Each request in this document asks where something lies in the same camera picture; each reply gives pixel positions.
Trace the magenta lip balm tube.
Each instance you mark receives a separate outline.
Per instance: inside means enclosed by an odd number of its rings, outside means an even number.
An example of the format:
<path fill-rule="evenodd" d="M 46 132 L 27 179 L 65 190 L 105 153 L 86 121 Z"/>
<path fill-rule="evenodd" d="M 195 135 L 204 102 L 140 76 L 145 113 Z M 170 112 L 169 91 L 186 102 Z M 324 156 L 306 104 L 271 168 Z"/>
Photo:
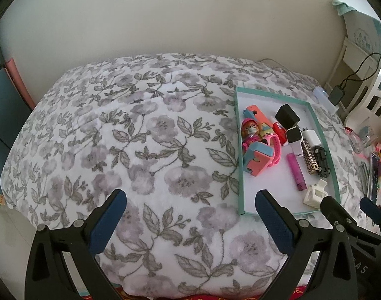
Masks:
<path fill-rule="evenodd" d="M 302 174 L 302 170 L 300 169 L 300 165 L 294 153 L 289 153 L 286 156 L 287 163 L 289 168 L 291 169 L 291 174 L 299 191 L 303 191 L 307 189 L 307 184 L 305 182 L 305 178 Z"/>

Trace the black toy car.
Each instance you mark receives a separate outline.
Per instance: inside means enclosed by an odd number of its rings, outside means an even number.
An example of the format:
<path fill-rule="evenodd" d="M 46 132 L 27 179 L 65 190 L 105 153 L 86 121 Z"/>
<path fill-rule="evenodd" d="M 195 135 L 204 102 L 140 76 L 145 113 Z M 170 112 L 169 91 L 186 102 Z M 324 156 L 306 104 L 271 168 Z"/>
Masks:
<path fill-rule="evenodd" d="M 327 178 L 331 174 L 331 169 L 327 160 L 327 151 L 320 145 L 315 146 L 313 149 L 313 155 L 318 166 L 317 173 L 321 178 Z"/>

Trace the white usb charger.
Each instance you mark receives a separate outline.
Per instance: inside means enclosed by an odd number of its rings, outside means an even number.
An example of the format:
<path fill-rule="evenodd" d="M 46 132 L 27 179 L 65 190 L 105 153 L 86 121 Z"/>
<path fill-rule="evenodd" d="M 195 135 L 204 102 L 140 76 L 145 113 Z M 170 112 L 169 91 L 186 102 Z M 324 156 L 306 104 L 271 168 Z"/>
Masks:
<path fill-rule="evenodd" d="M 322 146 L 322 142 L 317 135 L 316 131 L 313 129 L 302 129 L 302 137 L 303 140 L 310 146 L 310 148 L 314 148 L 317 146 Z"/>

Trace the small white camera device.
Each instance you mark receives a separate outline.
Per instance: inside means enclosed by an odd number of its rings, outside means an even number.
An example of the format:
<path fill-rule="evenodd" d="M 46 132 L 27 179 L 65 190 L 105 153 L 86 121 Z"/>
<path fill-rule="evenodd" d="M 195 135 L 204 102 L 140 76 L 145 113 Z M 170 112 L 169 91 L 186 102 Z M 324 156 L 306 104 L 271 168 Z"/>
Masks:
<path fill-rule="evenodd" d="M 290 145 L 292 152 L 295 154 L 296 157 L 302 157 L 303 156 L 303 149 L 302 149 L 302 133 L 300 131 L 299 127 L 292 127 L 289 128 L 286 131 L 287 136 L 287 142 Z"/>

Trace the pink kids smartwatch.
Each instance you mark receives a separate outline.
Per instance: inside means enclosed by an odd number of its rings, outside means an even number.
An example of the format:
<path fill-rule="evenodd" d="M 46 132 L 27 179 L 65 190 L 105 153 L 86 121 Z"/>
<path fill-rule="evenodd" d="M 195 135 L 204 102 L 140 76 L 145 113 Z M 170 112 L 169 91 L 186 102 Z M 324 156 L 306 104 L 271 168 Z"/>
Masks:
<path fill-rule="evenodd" d="M 281 142 L 278 135 L 275 133 L 267 134 L 262 138 L 261 142 L 272 149 L 271 162 L 268 166 L 273 167 L 277 165 L 281 160 Z"/>

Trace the coral blue toy knife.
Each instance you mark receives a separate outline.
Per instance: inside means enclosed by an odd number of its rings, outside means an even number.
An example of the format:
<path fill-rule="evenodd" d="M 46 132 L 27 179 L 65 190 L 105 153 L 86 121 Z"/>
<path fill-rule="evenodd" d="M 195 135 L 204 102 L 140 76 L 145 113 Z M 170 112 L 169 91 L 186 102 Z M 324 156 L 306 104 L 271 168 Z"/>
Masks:
<path fill-rule="evenodd" d="M 262 142 L 254 142 L 243 155 L 243 170 L 256 177 L 270 164 L 273 155 L 272 149 Z"/>

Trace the red white glue bottle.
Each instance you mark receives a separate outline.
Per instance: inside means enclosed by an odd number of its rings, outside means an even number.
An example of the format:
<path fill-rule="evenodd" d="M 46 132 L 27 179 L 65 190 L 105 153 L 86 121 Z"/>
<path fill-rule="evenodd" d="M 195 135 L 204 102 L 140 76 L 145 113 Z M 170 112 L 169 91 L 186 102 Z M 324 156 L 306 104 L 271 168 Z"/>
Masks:
<path fill-rule="evenodd" d="M 274 116 L 270 118 L 272 123 L 272 130 L 278 136 L 281 145 L 284 146 L 288 143 L 286 129 L 280 124 L 278 120 Z"/>

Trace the black usb charger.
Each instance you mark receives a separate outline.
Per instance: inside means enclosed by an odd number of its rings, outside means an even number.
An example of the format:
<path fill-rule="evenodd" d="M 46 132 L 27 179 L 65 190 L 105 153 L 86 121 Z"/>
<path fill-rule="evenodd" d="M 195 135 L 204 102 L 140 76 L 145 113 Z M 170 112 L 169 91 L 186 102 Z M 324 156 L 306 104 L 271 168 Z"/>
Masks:
<path fill-rule="evenodd" d="M 300 117 L 294 112 L 289 104 L 282 105 L 274 117 L 285 129 L 295 127 L 300 122 Z"/>

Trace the coral toy knife yellow blade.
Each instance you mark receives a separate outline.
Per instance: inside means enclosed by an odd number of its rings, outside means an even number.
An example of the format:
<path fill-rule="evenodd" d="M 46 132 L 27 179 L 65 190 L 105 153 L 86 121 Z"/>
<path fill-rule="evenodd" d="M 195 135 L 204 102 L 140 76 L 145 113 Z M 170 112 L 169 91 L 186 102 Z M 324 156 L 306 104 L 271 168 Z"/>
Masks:
<path fill-rule="evenodd" d="M 274 134 L 272 122 L 264 115 L 264 113 L 256 106 L 248 106 L 243 115 L 246 119 L 256 120 L 259 127 L 259 135 L 261 138 L 268 134 Z"/>

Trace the pink puppy toy figure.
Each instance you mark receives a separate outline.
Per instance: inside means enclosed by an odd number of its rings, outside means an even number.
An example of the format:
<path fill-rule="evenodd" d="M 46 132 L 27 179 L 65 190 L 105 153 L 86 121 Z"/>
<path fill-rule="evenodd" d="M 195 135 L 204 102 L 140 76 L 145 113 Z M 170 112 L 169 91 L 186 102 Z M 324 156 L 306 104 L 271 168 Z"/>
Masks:
<path fill-rule="evenodd" d="M 253 118 L 246 118 L 241 123 L 242 151 L 245 154 L 247 149 L 254 142 L 261 142 L 260 125 Z"/>

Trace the clutter of pens and items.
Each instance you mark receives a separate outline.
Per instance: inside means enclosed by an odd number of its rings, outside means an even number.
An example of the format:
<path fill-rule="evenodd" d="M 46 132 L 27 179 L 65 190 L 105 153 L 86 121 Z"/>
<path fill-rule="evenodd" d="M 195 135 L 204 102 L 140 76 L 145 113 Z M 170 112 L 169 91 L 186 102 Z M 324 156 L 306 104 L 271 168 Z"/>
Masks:
<path fill-rule="evenodd" d="M 363 193 L 377 205 L 381 204 L 381 136 L 369 125 L 356 131 L 346 128 L 356 159 Z"/>

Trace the white power bank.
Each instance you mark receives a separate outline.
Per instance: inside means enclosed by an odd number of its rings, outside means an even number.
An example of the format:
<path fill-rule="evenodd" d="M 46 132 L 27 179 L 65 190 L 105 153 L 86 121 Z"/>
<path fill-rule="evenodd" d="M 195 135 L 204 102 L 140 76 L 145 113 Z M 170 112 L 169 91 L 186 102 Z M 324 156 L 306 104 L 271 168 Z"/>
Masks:
<path fill-rule="evenodd" d="M 329 100 L 329 95 L 327 92 L 321 87 L 321 86 L 316 86 L 314 90 L 312 91 L 312 94 L 316 99 L 318 99 L 319 104 L 330 113 L 330 115 L 335 115 L 337 113 L 339 107 L 334 106 L 331 101 Z"/>

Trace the white shelf unit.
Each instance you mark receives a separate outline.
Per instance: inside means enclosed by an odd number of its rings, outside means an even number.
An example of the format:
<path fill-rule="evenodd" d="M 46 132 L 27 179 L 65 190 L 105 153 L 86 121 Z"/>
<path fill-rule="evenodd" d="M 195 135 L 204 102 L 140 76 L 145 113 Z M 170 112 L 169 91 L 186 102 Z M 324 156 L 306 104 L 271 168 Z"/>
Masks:
<path fill-rule="evenodd" d="M 345 2 L 332 4 L 346 36 L 324 88 L 342 91 L 337 113 L 345 127 L 369 125 L 381 135 L 381 22 Z"/>

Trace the floral grey white blanket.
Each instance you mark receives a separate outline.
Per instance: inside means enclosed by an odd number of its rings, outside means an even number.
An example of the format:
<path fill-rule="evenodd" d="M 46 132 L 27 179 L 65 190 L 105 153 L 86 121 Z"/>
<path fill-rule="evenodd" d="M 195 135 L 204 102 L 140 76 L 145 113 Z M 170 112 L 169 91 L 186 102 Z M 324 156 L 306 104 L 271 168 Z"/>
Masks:
<path fill-rule="evenodd" d="M 252 297 L 285 257 L 263 223 L 237 213 L 236 87 L 304 100 L 329 145 L 341 203 L 357 223 L 363 188 L 341 120 L 316 80 L 250 60 L 164 53 L 67 71 L 18 134 L 1 174 L 9 207 L 63 228 L 119 188 L 127 209 L 97 256 L 132 295 Z"/>

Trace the pink board by wall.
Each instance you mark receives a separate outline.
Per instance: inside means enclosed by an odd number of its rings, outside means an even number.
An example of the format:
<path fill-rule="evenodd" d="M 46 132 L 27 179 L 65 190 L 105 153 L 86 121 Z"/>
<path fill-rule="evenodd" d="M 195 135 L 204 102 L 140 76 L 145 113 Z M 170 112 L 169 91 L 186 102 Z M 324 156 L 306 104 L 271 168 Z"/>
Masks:
<path fill-rule="evenodd" d="M 5 68 L 7 71 L 7 74 L 9 78 L 11 79 L 11 82 L 13 83 L 14 87 L 17 89 L 19 92 L 20 96 L 22 99 L 25 101 L 27 106 L 33 110 L 36 106 L 36 103 L 33 101 L 30 93 L 28 92 L 24 81 L 22 80 L 22 77 L 20 76 L 20 73 L 18 72 L 18 68 L 16 66 L 16 63 L 14 60 L 11 58 L 8 60 L 5 64 Z"/>

